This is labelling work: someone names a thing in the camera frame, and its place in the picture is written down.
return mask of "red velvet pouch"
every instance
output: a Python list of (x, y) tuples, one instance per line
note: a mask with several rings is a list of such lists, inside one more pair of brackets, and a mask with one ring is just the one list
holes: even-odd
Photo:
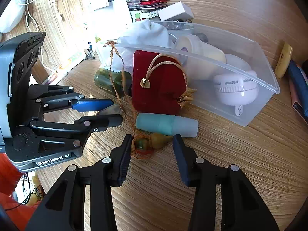
[[(140, 82), (158, 53), (138, 50), (134, 53), (134, 73), (132, 103), (135, 110), (142, 113), (176, 115), (181, 106), (178, 98), (186, 91), (186, 82), (181, 69), (172, 64), (164, 64), (153, 70), (148, 80), (149, 88), (142, 88)], [(152, 67), (163, 61), (178, 61), (172, 57), (159, 57)]]

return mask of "white box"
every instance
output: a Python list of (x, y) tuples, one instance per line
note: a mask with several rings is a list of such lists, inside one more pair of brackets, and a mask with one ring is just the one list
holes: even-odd
[(166, 8), (158, 11), (159, 17), (162, 21), (172, 21), (174, 19), (182, 19), (186, 21), (194, 18), (192, 10), (182, 2), (177, 2)]

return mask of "orange fabric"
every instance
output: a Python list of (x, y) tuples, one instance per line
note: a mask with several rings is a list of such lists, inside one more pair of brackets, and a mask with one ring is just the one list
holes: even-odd
[[(0, 154), (0, 205), (4, 209), (18, 206), (19, 203), (10, 197), (23, 174), (10, 162), (6, 154)], [(7, 211), (7, 214), (20, 231), (24, 231), (28, 221), (40, 202), (34, 206), (21, 205)]]

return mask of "wood grain surface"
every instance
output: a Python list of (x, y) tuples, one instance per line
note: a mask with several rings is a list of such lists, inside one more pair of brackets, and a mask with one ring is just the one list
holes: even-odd
[[(52, 0), (37, 0), (29, 6), (41, 30), (44, 64), (56, 68), (84, 44), (81, 0), (57, 0), (63, 21), (56, 18)], [(193, 22), (225, 29), (257, 41), (270, 64), (275, 67), (283, 42), (294, 48), (293, 59), (308, 59), (308, 24), (293, 0), (171, 0), (182, 1), (194, 15)], [(4, 37), (25, 32), (22, 21)], [(93, 77), (100, 63), (84, 61), (61, 82), (72, 85), (86, 98), (113, 98), (97, 88)], [(294, 218), (308, 194), (308, 128), (291, 108), (287, 79), (279, 80), (281, 93), (274, 95), (247, 127), (189, 105), (182, 116), (197, 119), (196, 138), (184, 141), (199, 156), (220, 166), (238, 164), (256, 187), (279, 227), (283, 230)], [(128, 99), (124, 106), (130, 112)], [(45, 119), (69, 122), (85, 114), (62, 110), (46, 114)], [(92, 134), (84, 155), (74, 161), (42, 169), (39, 176), (47, 191), (69, 164), (80, 167), (94, 164), (119, 146), (132, 133), (129, 118), (119, 127)], [(172, 146), (156, 152), (150, 160), (134, 160), (127, 179), (112, 189), (118, 230), (187, 230), (194, 189), (181, 182)], [(220, 227), (221, 198), (217, 196), (217, 225)], [(85, 207), (86, 230), (90, 230), (89, 191)]]

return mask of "stack of papers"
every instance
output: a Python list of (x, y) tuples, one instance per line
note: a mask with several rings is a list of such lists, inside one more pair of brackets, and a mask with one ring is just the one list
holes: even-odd
[(126, 0), (130, 11), (143, 9), (157, 9), (166, 6), (169, 0)]
[(170, 0), (126, 0), (133, 21), (158, 16), (158, 11), (167, 7)]

